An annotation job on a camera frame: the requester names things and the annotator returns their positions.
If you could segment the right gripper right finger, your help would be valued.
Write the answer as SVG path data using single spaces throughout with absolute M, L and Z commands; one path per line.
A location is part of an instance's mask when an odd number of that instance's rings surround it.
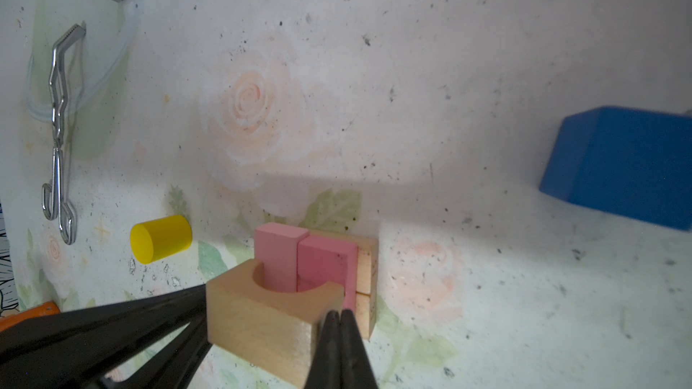
M 304 386 L 309 388 L 378 389 L 352 310 L 326 315 Z

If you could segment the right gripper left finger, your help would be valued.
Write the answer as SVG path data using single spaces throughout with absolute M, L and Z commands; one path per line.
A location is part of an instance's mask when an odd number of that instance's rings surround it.
M 178 335 L 122 382 L 107 378 L 169 333 Z M 186 388 L 211 344 L 207 290 L 34 317 L 1 333 L 3 388 Z

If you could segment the short natural wood block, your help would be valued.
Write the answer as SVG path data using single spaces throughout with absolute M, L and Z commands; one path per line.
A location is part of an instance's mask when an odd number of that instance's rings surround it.
M 344 289 L 327 282 L 281 293 L 264 287 L 264 268 L 247 260 L 205 285 L 208 341 L 294 385 L 306 383 L 319 330 L 342 310 Z

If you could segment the hot pink rectangular block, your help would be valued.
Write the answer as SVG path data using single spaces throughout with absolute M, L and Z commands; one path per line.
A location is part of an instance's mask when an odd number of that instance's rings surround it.
M 297 244 L 297 291 L 326 282 L 343 286 L 343 308 L 355 310 L 358 246 L 349 241 L 309 235 Z

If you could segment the yellow cylinder block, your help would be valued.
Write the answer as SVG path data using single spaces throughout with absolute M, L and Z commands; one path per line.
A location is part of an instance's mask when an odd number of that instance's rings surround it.
M 144 265 L 187 250 L 192 239 L 191 226 L 180 214 L 137 223 L 130 232 L 134 258 Z

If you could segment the light pink rectangular block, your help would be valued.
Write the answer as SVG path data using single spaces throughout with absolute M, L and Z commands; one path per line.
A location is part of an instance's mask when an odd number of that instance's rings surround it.
M 264 268 L 264 287 L 279 293 L 297 293 L 297 246 L 309 230 L 281 223 L 265 223 L 254 232 L 254 256 Z

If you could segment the blue cube block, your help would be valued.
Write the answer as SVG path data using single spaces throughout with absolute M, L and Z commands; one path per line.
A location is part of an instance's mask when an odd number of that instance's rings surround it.
M 566 117 L 539 189 L 564 202 L 691 228 L 691 119 L 616 106 Z

